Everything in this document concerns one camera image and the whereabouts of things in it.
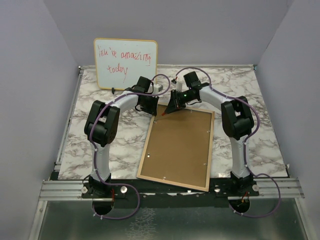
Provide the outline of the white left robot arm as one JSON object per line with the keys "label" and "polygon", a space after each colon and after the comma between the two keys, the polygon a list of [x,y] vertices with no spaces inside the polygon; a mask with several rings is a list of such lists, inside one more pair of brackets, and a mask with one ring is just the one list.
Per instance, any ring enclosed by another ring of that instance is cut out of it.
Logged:
{"label": "white left robot arm", "polygon": [[110,145],[116,137],[120,115],[139,107],[140,112],[157,115],[159,97],[149,92],[152,80],[141,76],[137,84],[125,89],[109,102],[93,102],[87,117],[84,133],[92,149],[92,170],[88,184],[97,196],[106,197],[111,190],[111,171],[109,166]]}

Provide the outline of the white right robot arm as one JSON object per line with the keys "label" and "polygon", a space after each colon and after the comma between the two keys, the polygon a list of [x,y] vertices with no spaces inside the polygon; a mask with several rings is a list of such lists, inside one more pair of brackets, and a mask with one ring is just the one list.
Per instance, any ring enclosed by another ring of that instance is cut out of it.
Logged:
{"label": "white right robot arm", "polygon": [[240,196],[253,183],[247,159],[247,141],[252,135],[254,119],[248,100],[244,96],[228,96],[214,89],[210,83],[202,83],[194,71],[185,74],[183,78],[188,90],[171,90],[170,100],[163,114],[180,111],[193,100],[209,103],[221,111],[222,128],[230,139],[232,151],[229,189],[234,195]]}

